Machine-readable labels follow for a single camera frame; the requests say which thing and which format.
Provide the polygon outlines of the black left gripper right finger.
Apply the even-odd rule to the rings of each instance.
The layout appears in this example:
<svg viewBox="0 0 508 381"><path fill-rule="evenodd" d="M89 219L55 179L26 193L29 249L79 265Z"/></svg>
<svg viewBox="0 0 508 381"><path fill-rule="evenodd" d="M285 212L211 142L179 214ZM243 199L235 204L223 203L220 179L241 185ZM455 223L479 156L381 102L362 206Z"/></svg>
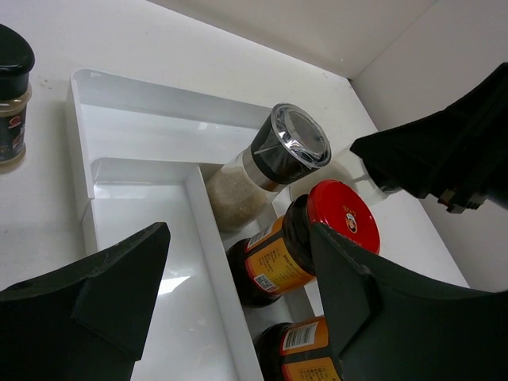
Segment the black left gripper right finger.
<svg viewBox="0 0 508 381"><path fill-rule="evenodd" d="M506 379L506 292L420 275L322 223L310 243L342 379Z"/></svg>

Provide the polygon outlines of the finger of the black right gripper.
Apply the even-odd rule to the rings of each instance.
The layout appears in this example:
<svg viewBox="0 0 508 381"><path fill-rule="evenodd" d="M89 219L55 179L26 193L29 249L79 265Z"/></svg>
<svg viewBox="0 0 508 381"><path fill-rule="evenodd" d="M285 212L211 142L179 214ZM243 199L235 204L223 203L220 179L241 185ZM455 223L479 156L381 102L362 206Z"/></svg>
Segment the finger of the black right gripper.
<svg viewBox="0 0 508 381"><path fill-rule="evenodd" d="M432 195L451 214L486 200L507 207L507 64L428 117L356 139L358 156L384 193Z"/></svg>

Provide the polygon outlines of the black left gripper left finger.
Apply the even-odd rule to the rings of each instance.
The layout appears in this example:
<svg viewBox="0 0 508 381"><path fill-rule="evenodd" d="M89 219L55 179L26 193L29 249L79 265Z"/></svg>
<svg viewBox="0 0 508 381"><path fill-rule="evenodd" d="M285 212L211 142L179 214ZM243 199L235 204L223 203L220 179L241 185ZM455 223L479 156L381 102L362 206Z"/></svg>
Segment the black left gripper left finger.
<svg viewBox="0 0 508 381"><path fill-rule="evenodd" d="M3 380L129 380L143 355L171 234L154 223L1 292Z"/></svg>

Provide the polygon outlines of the red-lid sauce jar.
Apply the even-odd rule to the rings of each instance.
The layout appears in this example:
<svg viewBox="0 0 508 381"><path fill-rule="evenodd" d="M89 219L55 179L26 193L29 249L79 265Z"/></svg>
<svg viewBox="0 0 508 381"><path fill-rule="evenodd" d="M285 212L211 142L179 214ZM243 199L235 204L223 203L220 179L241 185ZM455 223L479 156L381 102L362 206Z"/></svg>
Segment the red-lid sauce jar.
<svg viewBox="0 0 508 381"><path fill-rule="evenodd" d="M261 308L316 277L310 228L323 223L369 252L378 254L380 237L364 200L337 180L323 180L298 196L286 213L226 253L243 306Z"/></svg>
<svg viewBox="0 0 508 381"><path fill-rule="evenodd" d="M254 339L267 381L340 381L324 316L300 323L278 323Z"/></svg>

